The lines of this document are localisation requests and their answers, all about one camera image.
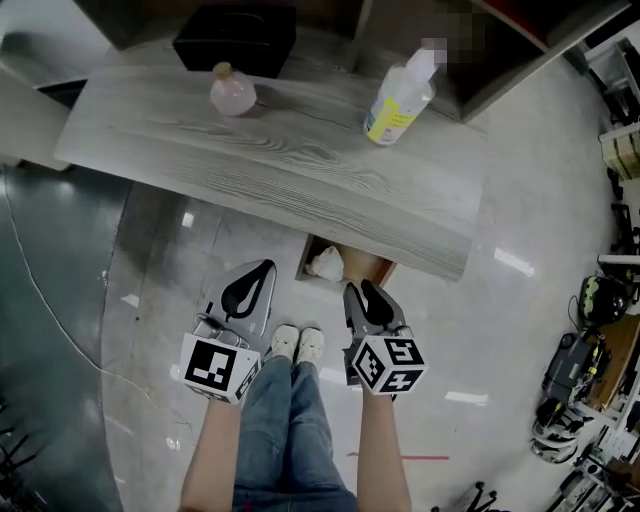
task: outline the forearm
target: forearm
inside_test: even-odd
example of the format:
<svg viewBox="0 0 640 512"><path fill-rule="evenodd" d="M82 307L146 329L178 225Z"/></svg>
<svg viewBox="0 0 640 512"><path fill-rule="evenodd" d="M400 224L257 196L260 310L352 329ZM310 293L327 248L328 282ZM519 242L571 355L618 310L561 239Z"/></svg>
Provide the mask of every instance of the forearm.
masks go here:
<svg viewBox="0 0 640 512"><path fill-rule="evenodd" d="M411 510L393 402L390 396L374 396L366 389L358 457L358 505L362 512Z"/></svg>
<svg viewBox="0 0 640 512"><path fill-rule="evenodd" d="M239 432L240 408L211 400L182 485L181 511L231 510Z"/></svg>

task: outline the white plastic bag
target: white plastic bag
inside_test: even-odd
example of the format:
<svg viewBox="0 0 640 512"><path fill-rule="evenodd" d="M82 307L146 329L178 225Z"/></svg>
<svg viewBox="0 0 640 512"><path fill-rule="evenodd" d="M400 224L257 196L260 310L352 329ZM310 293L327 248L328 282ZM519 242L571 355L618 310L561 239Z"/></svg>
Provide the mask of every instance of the white plastic bag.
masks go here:
<svg viewBox="0 0 640 512"><path fill-rule="evenodd" d="M344 263L338 249L331 246L315 256L311 263L305 265L305 270L312 276L339 283L342 281Z"/></svg>

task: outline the glossy floor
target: glossy floor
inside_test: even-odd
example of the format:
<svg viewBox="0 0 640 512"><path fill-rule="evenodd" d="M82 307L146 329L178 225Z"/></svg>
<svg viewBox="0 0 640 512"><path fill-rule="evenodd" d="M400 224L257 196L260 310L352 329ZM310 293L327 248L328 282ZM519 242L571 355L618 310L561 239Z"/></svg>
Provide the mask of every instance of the glossy floor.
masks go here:
<svg viewBox="0 0 640 512"><path fill-rule="evenodd" d="M515 88L472 126L495 167L486 177L476 235L460 282L398 268L386 289L424 342L430 369L396 402L414 510L446 507L477 480L499 492L501 510L535 511L568 469L536 459L529 428L540 381L567 302L611 239L611 193L600 159L600 100L563 61ZM340 383L349 342L339 296L294 280L306 234L215 205L135 185L109 272L103 364L112 464L127 512L175 511L206 402L169 377L211 280L261 258L278 266L274 315L318 325L327 337L322 393L335 461L355 489L361 393Z"/></svg>

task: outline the white sneaker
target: white sneaker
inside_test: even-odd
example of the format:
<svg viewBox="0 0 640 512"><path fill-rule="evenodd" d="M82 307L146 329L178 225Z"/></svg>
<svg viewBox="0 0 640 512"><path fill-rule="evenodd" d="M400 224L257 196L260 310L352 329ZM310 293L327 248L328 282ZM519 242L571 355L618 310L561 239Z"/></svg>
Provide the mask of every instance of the white sneaker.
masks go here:
<svg viewBox="0 0 640 512"><path fill-rule="evenodd" d="M271 338L273 357L285 356L293 362L293 354L296 352L299 338L300 331L293 325L281 325L278 327L273 331L273 337Z"/></svg>
<svg viewBox="0 0 640 512"><path fill-rule="evenodd" d="M298 347L298 357L296 364L308 361L318 364L324 351L324 334L322 331L313 328L306 328L300 335L300 343Z"/></svg>

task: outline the blue jeans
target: blue jeans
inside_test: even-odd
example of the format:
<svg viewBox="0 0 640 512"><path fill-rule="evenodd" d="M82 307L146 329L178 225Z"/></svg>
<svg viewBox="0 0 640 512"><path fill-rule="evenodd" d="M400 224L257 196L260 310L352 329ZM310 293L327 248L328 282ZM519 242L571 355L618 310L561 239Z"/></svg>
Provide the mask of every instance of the blue jeans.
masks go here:
<svg viewBox="0 0 640 512"><path fill-rule="evenodd" d="M242 410L234 510L355 511L333 463L331 430L314 364L276 356Z"/></svg>

